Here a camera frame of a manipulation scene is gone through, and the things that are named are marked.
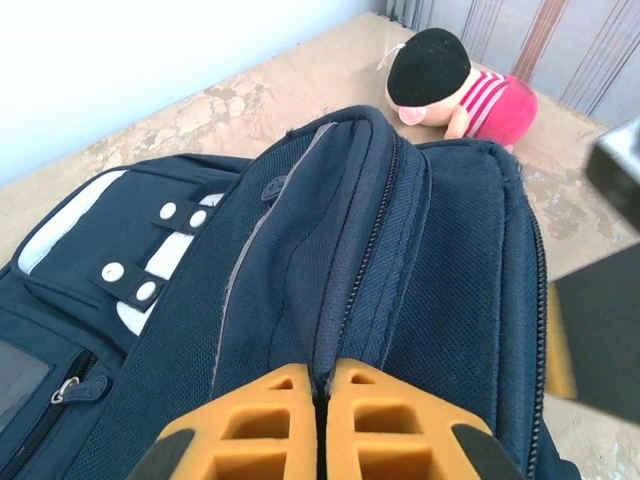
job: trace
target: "navy blue backpack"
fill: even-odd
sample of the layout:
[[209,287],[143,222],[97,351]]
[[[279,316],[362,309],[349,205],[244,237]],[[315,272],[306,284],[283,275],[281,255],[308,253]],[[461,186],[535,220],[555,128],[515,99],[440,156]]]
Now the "navy blue backpack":
[[481,417],[529,479],[579,480],[542,418],[547,277],[514,157],[413,146],[352,107],[257,160],[80,187],[0,278],[0,480],[124,479],[176,417],[289,363],[361,360]]

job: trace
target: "black hat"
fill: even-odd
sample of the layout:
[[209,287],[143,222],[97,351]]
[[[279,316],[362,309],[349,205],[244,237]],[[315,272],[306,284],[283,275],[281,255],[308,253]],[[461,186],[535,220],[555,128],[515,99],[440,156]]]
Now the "black hat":
[[458,37],[442,28],[427,28],[398,51],[387,89],[396,105],[422,107],[455,93],[470,71],[469,56]]

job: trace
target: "plush doll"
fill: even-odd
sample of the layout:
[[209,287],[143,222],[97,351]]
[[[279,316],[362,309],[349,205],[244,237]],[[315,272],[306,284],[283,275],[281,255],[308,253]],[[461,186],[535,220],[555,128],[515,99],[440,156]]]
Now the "plush doll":
[[475,69],[451,32],[428,28],[394,50],[387,99],[403,123],[447,126],[445,138],[493,140],[509,151],[531,127],[535,92],[511,75]]

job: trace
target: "tongue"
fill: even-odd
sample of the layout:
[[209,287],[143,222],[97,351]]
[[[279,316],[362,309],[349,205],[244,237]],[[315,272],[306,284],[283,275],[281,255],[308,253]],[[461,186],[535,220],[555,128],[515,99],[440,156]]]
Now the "tongue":
[[400,120],[406,125],[417,125],[427,116],[427,107],[400,107]]

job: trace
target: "curtain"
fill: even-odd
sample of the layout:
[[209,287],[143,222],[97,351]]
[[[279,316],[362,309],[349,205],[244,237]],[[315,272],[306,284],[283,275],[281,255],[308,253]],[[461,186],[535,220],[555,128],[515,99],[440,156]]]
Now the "curtain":
[[389,0],[387,15],[446,28],[472,60],[605,124],[640,113],[640,0]]

